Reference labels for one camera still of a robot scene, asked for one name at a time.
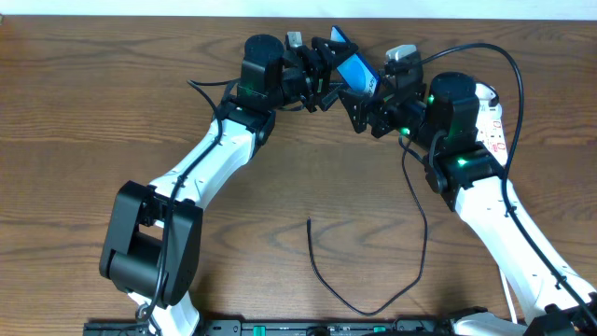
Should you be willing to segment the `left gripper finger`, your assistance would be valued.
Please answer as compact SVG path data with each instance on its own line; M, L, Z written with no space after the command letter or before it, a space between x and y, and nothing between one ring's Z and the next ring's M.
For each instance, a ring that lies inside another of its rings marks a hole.
M339 65L358 52L358 46L352 42L338 42L322 37L312 38L315 50L325 70L335 70Z
M327 111L339 99L339 92L346 90L348 85L343 82L331 82L326 91L323 91L317 98L317 106L322 111Z

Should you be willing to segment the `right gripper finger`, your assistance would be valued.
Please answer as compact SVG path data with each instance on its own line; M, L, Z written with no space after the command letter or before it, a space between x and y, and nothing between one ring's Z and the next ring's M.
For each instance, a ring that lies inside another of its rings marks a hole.
M407 55L397 51L388 50L385 54L385 62L380 70L381 77L394 77L406 75L410 71L417 71L421 66L421 54L413 51Z
M377 101L367 94L353 90L340 90L339 99L344 106L356 133L362 133L368 126L368 114L375 109Z

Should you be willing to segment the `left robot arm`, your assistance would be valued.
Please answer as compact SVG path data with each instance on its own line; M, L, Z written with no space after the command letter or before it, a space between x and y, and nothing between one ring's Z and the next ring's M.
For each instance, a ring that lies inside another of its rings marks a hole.
M358 46L321 37L305 46L253 35L241 73L224 82L207 134L169 172L118 191L100 258L101 276L137 304L137 328L152 335L192 335L200 313L189 287L200 256L204 210L225 182L263 147L277 110L328 109L340 85L330 77Z

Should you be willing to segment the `blue Samsung Galaxy smartphone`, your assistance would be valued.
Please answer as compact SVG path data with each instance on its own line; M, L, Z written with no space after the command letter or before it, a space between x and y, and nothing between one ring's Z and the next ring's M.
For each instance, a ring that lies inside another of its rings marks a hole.
M337 71L349 89L357 93L372 97L380 86L380 76L359 52L340 64Z

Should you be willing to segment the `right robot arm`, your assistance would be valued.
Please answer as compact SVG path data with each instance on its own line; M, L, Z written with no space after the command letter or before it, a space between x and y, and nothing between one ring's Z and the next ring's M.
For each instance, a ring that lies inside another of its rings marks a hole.
M426 180L480 238L498 265L505 292L523 321L472 310L437 330L456 335L592 335L596 290L559 255L517 197L508 174L516 146L507 142L502 108L489 85L459 72L423 82L424 58L412 45L390 49L374 71L355 55L339 68L340 100L357 132L400 134Z

